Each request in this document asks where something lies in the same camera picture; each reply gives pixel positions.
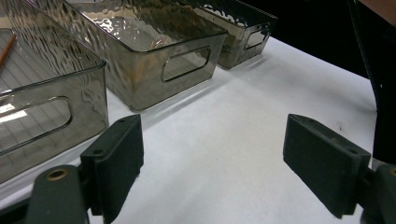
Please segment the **clear plastic container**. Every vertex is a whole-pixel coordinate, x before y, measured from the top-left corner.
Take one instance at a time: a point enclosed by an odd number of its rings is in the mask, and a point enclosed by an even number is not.
[[[174,0],[227,29],[218,64],[231,69],[262,53],[277,17],[237,0]]]
[[[32,0],[107,60],[106,85],[133,111],[212,78],[226,30],[167,0]]]
[[[26,1],[1,1],[0,183],[103,132],[106,61]]]

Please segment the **table surface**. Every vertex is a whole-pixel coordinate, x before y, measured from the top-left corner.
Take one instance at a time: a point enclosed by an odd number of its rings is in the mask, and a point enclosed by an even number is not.
[[[110,124],[132,115],[107,91]],[[316,119],[372,152],[368,79],[274,38],[232,70],[141,112],[145,164],[114,223],[360,223],[334,217],[283,162],[288,114]],[[29,195],[34,176],[78,164],[95,138],[0,185],[0,208]],[[91,217],[91,223],[102,223]]]

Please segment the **textured plastic bin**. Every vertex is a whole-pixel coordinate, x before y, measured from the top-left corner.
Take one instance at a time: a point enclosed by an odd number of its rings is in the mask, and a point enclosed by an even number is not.
[[[17,35],[0,68],[0,183],[108,126],[106,61],[26,1],[0,2]]]
[[[197,15],[227,29],[218,64],[231,69],[259,54],[277,17],[237,0],[174,0]]]
[[[107,60],[106,85],[133,111],[212,78],[226,30],[167,0],[32,0]]]

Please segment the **skin-colored object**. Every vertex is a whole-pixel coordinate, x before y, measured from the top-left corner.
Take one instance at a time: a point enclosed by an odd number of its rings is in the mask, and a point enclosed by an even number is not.
[[[11,38],[8,40],[6,46],[4,47],[3,52],[1,53],[1,56],[0,56],[0,67],[3,66],[4,61],[6,60],[6,57],[7,57],[8,53],[9,53],[9,51],[11,50],[12,45],[15,42],[15,38],[16,37],[17,36],[15,34],[13,34],[11,36]]]
[[[392,26],[396,26],[396,0],[360,0]]]

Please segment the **brown stick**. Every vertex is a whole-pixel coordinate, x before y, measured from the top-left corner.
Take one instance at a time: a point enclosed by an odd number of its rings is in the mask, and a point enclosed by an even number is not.
[[[15,38],[17,36],[15,34],[12,34],[11,38],[8,40],[8,43],[6,44],[6,46],[3,49],[3,52],[1,52],[1,56],[0,56],[0,67],[3,66],[4,61],[6,60],[6,57],[9,53],[9,51],[11,50],[12,44],[15,42]]]

